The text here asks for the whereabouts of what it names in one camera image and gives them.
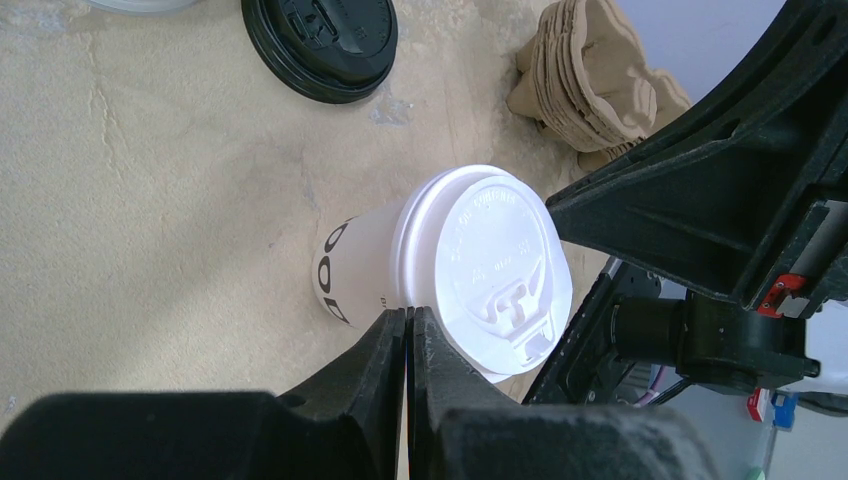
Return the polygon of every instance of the stone surface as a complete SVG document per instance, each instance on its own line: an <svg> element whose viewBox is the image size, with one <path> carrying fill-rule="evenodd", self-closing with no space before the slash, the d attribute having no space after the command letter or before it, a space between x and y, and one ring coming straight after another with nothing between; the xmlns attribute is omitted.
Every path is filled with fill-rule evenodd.
<svg viewBox="0 0 848 480"><path fill-rule="evenodd" d="M283 392L363 333L310 284L340 221L456 165L573 181L504 101L546 4L398 0L388 81L328 106L265 67L237 0L0 0L0 431L58 391ZM565 249L578 303L605 257Z"/></svg>

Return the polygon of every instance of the red component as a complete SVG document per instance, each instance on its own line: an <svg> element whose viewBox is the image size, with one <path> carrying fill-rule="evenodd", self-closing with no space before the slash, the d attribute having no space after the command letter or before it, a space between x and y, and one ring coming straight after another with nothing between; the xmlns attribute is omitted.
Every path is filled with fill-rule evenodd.
<svg viewBox="0 0 848 480"><path fill-rule="evenodd" d="M760 303L759 308L757 308L757 313L771 318L782 317L782 313L777 313L777 309L780 308L780 304L783 303L783 300L787 297L796 297L798 292L801 291L801 288L803 288L806 283L806 277L794 275L792 273L784 273L777 277L777 280L774 281L774 285L771 286L771 289L766 294L765 298L763 298L762 303Z"/></svg>
<svg viewBox="0 0 848 480"><path fill-rule="evenodd" d="M757 388L754 394L748 397L748 414L755 422L762 422L766 416L771 392L764 388Z"/></svg>

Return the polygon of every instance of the blue object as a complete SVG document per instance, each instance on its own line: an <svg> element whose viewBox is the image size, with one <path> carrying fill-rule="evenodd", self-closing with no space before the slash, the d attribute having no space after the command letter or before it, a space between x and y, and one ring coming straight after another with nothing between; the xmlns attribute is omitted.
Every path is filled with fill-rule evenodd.
<svg viewBox="0 0 848 480"><path fill-rule="evenodd" d="M771 397L771 404L774 405L774 426L781 430L792 430L798 394L777 392Z"/></svg>

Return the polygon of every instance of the black plastic lid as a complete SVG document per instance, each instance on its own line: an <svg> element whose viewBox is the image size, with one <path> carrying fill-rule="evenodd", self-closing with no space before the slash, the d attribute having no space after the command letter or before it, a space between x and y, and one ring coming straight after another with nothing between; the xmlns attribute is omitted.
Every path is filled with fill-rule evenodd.
<svg viewBox="0 0 848 480"><path fill-rule="evenodd" d="M271 71L319 102L367 97L395 61L391 0L242 0L242 13Z"/></svg>

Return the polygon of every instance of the paper cup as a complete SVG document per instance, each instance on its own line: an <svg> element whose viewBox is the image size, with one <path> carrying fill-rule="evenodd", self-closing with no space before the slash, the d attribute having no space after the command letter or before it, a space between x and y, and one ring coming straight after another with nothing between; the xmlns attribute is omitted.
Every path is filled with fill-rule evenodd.
<svg viewBox="0 0 848 480"><path fill-rule="evenodd" d="M337 227L313 286L339 320L431 307L457 351L492 382L532 370L568 323L572 284L542 200L512 175L471 165Z"/></svg>
<svg viewBox="0 0 848 480"><path fill-rule="evenodd" d="M130 15L166 15L176 13L198 0L86 0L91 5L115 13Z"/></svg>

